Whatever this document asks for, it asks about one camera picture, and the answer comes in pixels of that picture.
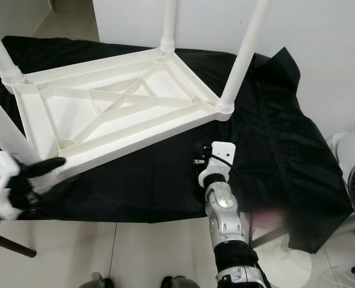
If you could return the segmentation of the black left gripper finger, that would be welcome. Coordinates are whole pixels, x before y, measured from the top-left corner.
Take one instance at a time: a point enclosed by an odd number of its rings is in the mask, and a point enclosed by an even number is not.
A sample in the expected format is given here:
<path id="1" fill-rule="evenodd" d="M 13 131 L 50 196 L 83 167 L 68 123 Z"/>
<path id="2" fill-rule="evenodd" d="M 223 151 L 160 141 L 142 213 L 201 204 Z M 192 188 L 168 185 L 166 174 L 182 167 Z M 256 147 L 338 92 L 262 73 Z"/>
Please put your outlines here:
<path id="1" fill-rule="evenodd" d="M 64 157 L 51 157 L 44 161 L 35 162 L 34 164 L 24 167 L 24 176 L 43 176 L 47 175 L 56 168 L 65 165 L 67 160 Z"/>
<path id="2" fill-rule="evenodd" d="M 48 175 L 36 176 L 32 179 L 32 191 L 36 194 L 46 194 L 62 181 L 73 179 L 74 176 L 67 173 L 48 173 Z"/>

